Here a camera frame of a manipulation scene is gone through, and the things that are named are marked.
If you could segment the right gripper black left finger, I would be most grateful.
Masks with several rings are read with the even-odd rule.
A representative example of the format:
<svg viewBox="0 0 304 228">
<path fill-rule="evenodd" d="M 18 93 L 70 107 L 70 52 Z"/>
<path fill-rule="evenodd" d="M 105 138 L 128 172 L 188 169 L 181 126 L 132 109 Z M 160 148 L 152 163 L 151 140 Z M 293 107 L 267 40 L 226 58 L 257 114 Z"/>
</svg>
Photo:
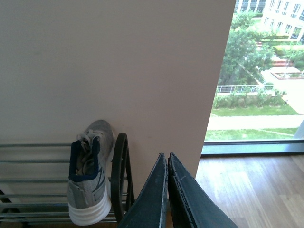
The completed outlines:
<svg viewBox="0 0 304 228">
<path fill-rule="evenodd" d="M 130 207 L 119 228 L 166 227 L 168 168 L 165 155 L 160 153 L 137 200 Z"/>
</svg>

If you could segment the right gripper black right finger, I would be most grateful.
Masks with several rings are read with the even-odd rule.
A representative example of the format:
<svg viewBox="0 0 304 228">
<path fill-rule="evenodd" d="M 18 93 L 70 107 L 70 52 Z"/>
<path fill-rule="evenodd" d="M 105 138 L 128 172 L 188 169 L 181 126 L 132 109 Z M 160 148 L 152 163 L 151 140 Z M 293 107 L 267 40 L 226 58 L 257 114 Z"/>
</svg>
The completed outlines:
<svg viewBox="0 0 304 228">
<path fill-rule="evenodd" d="M 179 158 L 168 158 L 168 192 L 175 228 L 236 228 L 237 225 L 210 199 Z"/>
</svg>

